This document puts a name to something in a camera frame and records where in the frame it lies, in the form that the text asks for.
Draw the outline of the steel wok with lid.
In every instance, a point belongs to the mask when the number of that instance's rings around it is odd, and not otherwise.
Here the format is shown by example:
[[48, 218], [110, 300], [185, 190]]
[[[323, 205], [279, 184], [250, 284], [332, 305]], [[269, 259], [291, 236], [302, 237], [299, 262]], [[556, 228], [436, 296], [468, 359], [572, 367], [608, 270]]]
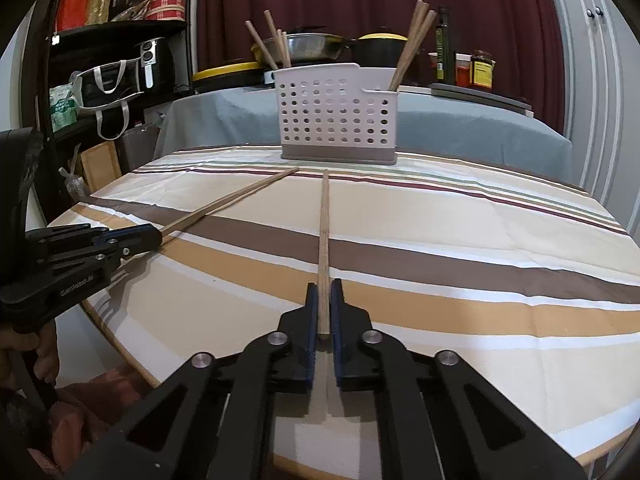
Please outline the steel wok with lid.
[[[262, 40], [273, 61], [282, 66], [280, 51], [273, 41], [273, 38]], [[344, 37], [325, 32], [288, 33], [288, 54], [291, 64], [294, 66], [334, 63], [341, 57], [346, 44], [347, 40]], [[258, 44], [253, 44], [250, 50], [254, 54], [256, 62], [268, 65], [264, 52]]]

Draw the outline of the grey tray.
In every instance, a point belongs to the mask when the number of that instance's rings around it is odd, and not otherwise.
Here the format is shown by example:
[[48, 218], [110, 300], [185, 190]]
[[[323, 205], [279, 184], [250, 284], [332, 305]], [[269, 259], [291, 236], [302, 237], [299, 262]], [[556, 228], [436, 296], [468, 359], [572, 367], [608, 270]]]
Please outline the grey tray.
[[530, 118], [535, 116], [532, 107], [528, 103], [506, 98], [505, 96], [497, 96], [490, 92], [452, 86], [451, 84], [439, 84], [438, 82], [431, 84], [428, 88], [431, 90], [433, 96], [439, 96], [440, 98], [497, 107], [500, 108], [500, 110], [510, 110], [510, 112], [525, 115]]

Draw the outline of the wooden board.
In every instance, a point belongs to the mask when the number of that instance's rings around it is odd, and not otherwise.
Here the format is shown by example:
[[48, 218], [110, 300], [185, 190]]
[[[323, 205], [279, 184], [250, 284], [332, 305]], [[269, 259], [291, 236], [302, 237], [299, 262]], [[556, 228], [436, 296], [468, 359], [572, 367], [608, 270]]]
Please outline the wooden board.
[[80, 154], [85, 180], [92, 192], [99, 191], [105, 185], [122, 176], [113, 141], [102, 142]]

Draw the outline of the black pot yellow lid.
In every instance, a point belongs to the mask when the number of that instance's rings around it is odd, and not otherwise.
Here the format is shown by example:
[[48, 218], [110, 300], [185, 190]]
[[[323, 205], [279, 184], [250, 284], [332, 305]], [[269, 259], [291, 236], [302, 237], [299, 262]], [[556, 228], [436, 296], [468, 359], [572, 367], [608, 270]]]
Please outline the black pot yellow lid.
[[349, 41], [352, 62], [361, 67], [395, 68], [408, 38], [393, 32], [371, 32]]

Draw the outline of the wooden chopstick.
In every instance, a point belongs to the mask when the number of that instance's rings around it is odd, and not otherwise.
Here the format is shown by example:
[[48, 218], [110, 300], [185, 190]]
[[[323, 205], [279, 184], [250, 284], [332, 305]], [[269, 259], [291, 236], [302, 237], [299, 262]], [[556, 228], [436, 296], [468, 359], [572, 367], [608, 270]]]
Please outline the wooden chopstick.
[[241, 188], [240, 190], [234, 191], [230, 194], [222, 196], [221, 198], [217, 198], [213, 202], [206, 204], [205, 206], [201, 206], [197, 210], [191, 211], [188, 214], [180, 217], [174, 222], [169, 223], [167, 226], [164, 226], [163, 229], [160, 230], [160, 234], [162, 237], [168, 237], [173, 232], [182, 232], [187, 229], [189, 226], [193, 226], [194, 223], [201, 220], [208, 214], [212, 212], [221, 210], [224, 207], [231, 205], [234, 202], [237, 202], [241, 198], [255, 193], [257, 191], [266, 188], [273, 183], [276, 183], [288, 176], [292, 176], [298, 171], [298, 167], [293, 167], [288, 170], [284, 170], [275, 174], [274, 176], [259, 180], [250, 185], [247, 185], [245, 188]]
[[288, 48], [288, 35], [284, 30], [278, 30], [280, 36], [280, 44], [281, 44], [281, 56], [283, 66], [286, 68], [292, 67], [290, 49]]
[[392, 80], [390, 81], [390, 86], [388, 87], [388, 90], [390, 91], [396, 91], [401, 82], [402, 75], [400, 72], [401, 69], [405, 66], [406, 61], [408, 60], [412, 40], [414, 36], [416, 36], [416, 32], [418, 31], [419, 26], [424, 18], [425, 6], [426, 3], [423, 0], [418, 0], [416, 2], [416, 5], [414, 6], [411, 22], [409, 25], [408, 39], [405, 43], [405, 47], [402, 49]]
[[277, 46], [278, 46], [282, 67], [287, 68], [288, 64], [286, 64], [285, 44], [283, 41], [282, 30], [280, 28], [276, 30], [276, 36], [274, 37], [274, 41], [277, 43]]
[[272, 37], [272, 40], [273, 40], [273, 44], [276, 46], [276, 48], [278, 50], [277, 43], [274, 41], [274, 37], [276, 36], [277, 27], [276, 27], [276, 24], [274, 24], [272, 14], [271, 14], [269, 9], [266, 9], [264, 11], [264, 17], [265, 17], [267, 25], [269, 27], [269, 31], [271, 32], [271, 37]]
[[318, 261], [318, 335], [322, 339], [330, 336], [330, 184], [329, 173], [322, 174], [320, 223], [319, 223], [319, 261]]
[[407, 42], [404, 50], [401, 52], [392, 80], [390, 81], [390, 86], [388, 87], [388, 90], [390, 91], [398, 90], [408, 67], [416, 56], [416, 51], [419, 49], [424, 35], [426, 34], [425, 23], [427, 21], [428, 12], [430, 12], [430, 6], [423, 0], [418, 0], [412, 14]]
[[272, 55], [268, 51], [266, 45], [262, 41], [262, 37], [259, 36], [256, 28], [250, 20], [245, 21], [245, 26], [247, 30], [250, 32], [250, 36], [253, 37], [256, 44], [258, 45], [259, 51], [262, 52], [262, 58], [267, 62], [267, 64], [271, 67], [272, 70], [277, 70], [278, 66], [276, 61], [273, 59]]
[[404, 80], [405, 74], [407, 73], [408, 68], [410, 67], [411, 63], [413, 62], [413, 59], [416, 57], [416, 55], [418, 54], [420, 47], [423, 44], [423, 41], [426, 37], [426, 34], [428, 33], [428, 31], [431, 29], [434, 21], [437, 18], [437, 12], [434, 10], [428, 10], [425, 14], [424, 14], [424, 18], [419, 26], [418, 31], [416, 32], [416, 36], [414, 36], [413, 40], [412, 40], [412, 44], [410, 47], [410, 51], [409, 51], [409, 57], [408, 60], [406, 61], [405, 66], [401, 69], [401, 82]]

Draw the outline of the grey-blue table cover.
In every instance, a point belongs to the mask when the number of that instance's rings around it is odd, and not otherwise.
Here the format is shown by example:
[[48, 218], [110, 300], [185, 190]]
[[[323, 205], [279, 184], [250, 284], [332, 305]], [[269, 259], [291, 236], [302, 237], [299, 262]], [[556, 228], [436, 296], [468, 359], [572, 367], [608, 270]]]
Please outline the grey-blue table cover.
[[[173, 102], [154, 156], [183, 148], [276, 145], [273, 89], [235, 88]], [[491, 106], [401, 93], [397, 148], [482, 162], [572, 184], [572, 144], [536, 118]]]

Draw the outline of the white handheld device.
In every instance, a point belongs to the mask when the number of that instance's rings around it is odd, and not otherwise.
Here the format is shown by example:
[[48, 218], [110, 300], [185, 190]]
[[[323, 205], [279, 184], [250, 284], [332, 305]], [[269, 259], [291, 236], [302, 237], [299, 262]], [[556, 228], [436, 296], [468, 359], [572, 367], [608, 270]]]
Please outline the white handheld device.
[[146, 40], [140, 44], [140, 66], [146, 90], [155, 90], [160, 84], [159, 58], [160, 38]]

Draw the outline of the sauce jar yellow label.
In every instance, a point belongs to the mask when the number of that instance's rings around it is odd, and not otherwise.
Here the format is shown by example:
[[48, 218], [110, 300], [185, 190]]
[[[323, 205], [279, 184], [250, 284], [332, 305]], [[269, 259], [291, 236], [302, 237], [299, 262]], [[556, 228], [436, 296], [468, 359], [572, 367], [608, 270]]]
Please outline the sauce jar yellow label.
[[491, 53], [474, 50], [471, 54], [470, 81], [474, 89], [491, 91], [494, 82], [495, 60]]

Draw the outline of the black shelf unit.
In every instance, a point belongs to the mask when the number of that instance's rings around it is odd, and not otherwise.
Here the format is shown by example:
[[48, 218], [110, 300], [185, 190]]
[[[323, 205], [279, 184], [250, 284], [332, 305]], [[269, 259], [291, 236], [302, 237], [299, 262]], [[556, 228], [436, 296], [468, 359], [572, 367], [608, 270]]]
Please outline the black shelf unit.
[[[111, 16], [125, 10], [130, 0], [111, 0]], [[168, 21], [124, 21], [59, 30], [55, 18], [62, 0], [36, 0], [26, 32], [20, 93], [21, 124], [38, 126], [58, 148], [65, 134], [54, 133], [48, 111], [49, 90], [65, 84], [72, 73], [133, 58], [142, 42], [163, 38], [171, 52], [175, 81], [163, 90], [136, 99], [137, 111], [172, 102], [193, 93], [192, 0], [186, 17]]]

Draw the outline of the dark red curtain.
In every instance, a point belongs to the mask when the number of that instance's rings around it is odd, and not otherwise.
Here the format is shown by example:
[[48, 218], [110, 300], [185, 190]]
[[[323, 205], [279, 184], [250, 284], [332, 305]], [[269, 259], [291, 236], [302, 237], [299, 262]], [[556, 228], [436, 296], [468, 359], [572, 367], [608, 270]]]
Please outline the dark red curtain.
[[[264, 18], [277, 27], [321, 26], [355, 39], [369, 32], [405, 35], [418, 0], [198, 0], [198, 66], [209, 68], [250, 57], [253, 43], [245, 24], [269, 37]], [[556, 131], [564, 122], [564, 65], [558, 14], [553, 0], [423, 0], [446, 6], [451, 37], [460, 53], [483, 50], [496, 62], [492, 88], [520, 99]]]

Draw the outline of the striped tablecloth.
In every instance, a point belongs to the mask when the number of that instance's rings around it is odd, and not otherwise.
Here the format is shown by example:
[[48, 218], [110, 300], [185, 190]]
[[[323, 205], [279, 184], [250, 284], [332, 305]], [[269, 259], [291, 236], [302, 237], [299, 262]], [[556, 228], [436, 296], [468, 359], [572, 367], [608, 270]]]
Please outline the striped tablecloth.
[[228, 356], [274, 330], [330, 272], [408, 349], [450, 349], [582, 464], [639, 418], [639, 248], [588, 193], [474, 162], [300, 162], [278, 148], [164, 156], [58, 218], [167, 226], [264, 177], [275, 184], [130, 262], [84, 307], [150, 382], [199, 351]]

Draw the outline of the white cabinet doors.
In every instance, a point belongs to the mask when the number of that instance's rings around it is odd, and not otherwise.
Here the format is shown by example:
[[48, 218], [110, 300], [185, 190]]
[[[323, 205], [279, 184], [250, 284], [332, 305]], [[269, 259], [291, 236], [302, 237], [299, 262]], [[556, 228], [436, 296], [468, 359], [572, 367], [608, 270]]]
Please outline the white cabinet doors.
[[614, 0], [553, 0], [573, 183], [639, 238], [639, 40]]

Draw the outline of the red white striped tin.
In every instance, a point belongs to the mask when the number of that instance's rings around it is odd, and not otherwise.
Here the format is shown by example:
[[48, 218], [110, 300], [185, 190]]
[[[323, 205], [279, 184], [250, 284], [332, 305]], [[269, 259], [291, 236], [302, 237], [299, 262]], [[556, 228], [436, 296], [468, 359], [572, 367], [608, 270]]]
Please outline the red white striped tin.
[[186, 0], [151, 0], [144, 16], [145, 21], [186, 20]]

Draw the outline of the yellow flat pan lid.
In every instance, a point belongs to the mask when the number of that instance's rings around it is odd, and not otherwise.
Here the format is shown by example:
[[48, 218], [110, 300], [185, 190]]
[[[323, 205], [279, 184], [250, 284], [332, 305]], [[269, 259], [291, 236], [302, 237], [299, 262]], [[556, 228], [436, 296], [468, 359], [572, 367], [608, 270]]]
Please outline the yellow flat pan lid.
[[207, 70], [201, 70], [200, 72], [197, 72], [192, 76], [192, 80], [200, 81], [200, 80], [217, 77], [217, 76], [248, 73], [248, 72], [251, 72], [252, 70], [258, 70], [258, 72], [260, 72], [262, 70], [262, 66], [257, 62], [233, 63], [228, 65], [208, 68]]

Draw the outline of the dark olive oil bottle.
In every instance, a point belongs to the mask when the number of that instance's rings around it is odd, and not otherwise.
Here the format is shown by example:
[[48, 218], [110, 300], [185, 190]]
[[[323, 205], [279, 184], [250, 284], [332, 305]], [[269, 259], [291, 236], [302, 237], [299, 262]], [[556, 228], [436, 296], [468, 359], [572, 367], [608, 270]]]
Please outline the dark olive oil bottle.
[[436, 79], [443, 84], [456, 83], [456, 52], [451, 38], [450, 15], [446, 6], [438, 7], [436, 26]]

